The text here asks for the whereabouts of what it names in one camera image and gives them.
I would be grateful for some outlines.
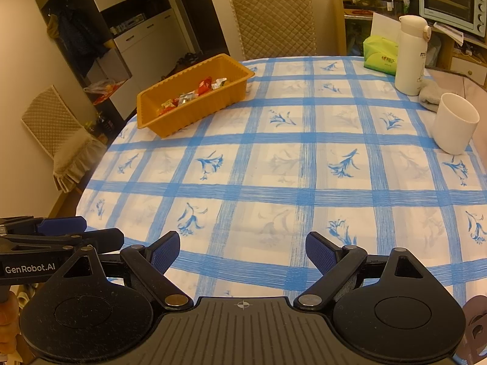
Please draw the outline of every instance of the paper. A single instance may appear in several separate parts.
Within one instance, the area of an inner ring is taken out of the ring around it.
[[[445,33],[447,36],[451,37],[458,45],[463,45],[463,33],[451,26],[444,25],[443,23],[435,22],[433,27]]]
[[[401,24],[394,19],[387,16],[373,13],[372,17],[372,31],[370,35],[378,35],[387,38],[388,40],[399,43],[399,34],[401,32]]]

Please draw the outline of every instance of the orange plastic basket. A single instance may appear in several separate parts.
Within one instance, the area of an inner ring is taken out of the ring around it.
[[[222,108],[242,101],[247,91],[247,80],[253,76],[254,73],[247,67],[225,54],[195,64],[137,96],[137,126],[139,129],[148,127],[160,137],[167,137]],[[221,88],[211,90],[164,115],[157,115],[157,109],[162,103],[198,89],[200,82],[207,77],[213,81],[226,78],[227,82]]]

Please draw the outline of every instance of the green plastic bag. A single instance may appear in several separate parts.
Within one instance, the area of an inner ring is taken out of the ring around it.
[[[364,41],[364,67],[395,75],[398,69],[398,45],[387,38],[371,35]]]

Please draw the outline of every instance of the hand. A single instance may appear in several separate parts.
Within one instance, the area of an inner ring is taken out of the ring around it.
[[[16,294],[9,291],[8,300],[0,303],[0,353],[15,352],[17,347],[15,337],[19,333],[19,301]]]

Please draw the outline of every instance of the white mug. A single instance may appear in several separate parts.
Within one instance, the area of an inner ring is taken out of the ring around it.
[[[479,113],[466,99],[453,93],[441,96],[433,123],[433,138],[452,155],[465,151],[480,120]]]

